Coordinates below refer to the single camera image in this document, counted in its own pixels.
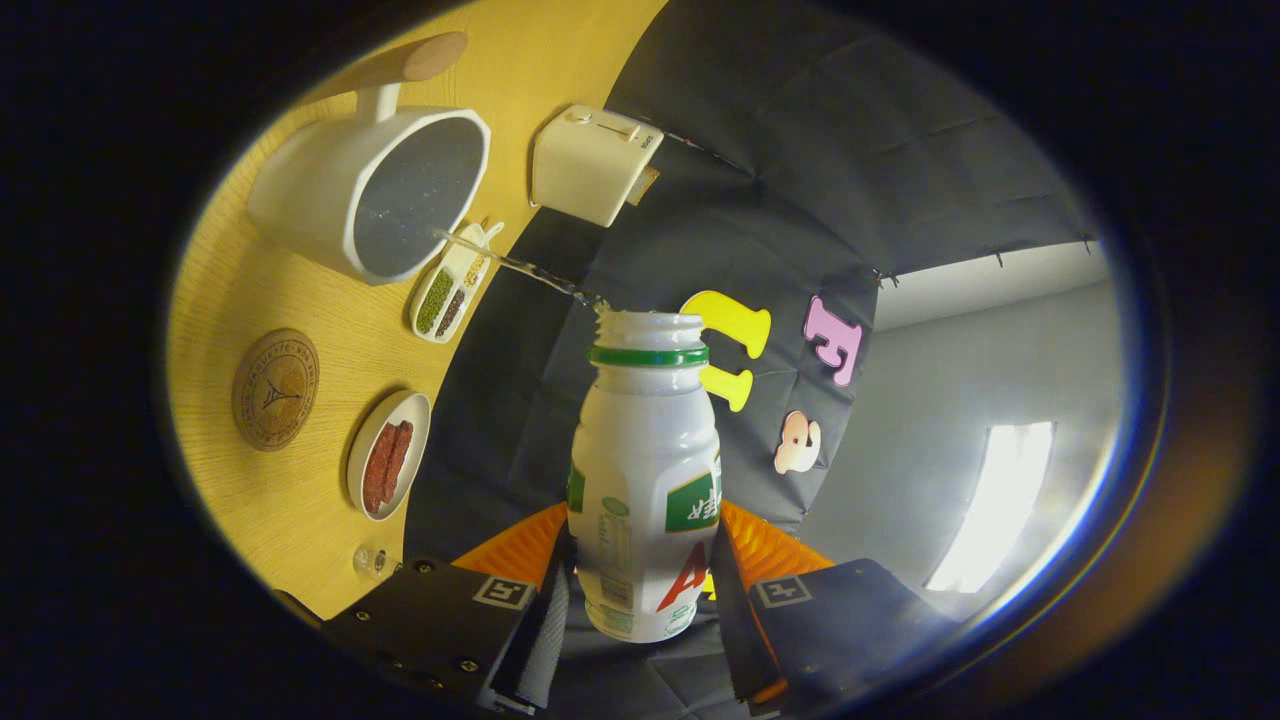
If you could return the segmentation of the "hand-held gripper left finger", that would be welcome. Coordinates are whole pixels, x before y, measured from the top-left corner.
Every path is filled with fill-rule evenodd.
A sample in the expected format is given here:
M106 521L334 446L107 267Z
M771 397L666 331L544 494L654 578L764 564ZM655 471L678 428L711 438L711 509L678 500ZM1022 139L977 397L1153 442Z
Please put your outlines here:
M549 702L570 609L575 542L554 503L447 562L403 562L326 620L326 638L398 682L489 712Z

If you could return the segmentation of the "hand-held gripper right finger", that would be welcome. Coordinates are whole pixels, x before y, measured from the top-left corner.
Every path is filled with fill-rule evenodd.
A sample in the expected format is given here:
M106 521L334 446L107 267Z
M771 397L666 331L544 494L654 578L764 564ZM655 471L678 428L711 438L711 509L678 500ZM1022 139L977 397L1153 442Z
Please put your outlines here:
M755 716L873 694L959 629L878 562L832 562L727 501L710 574L733 693Z

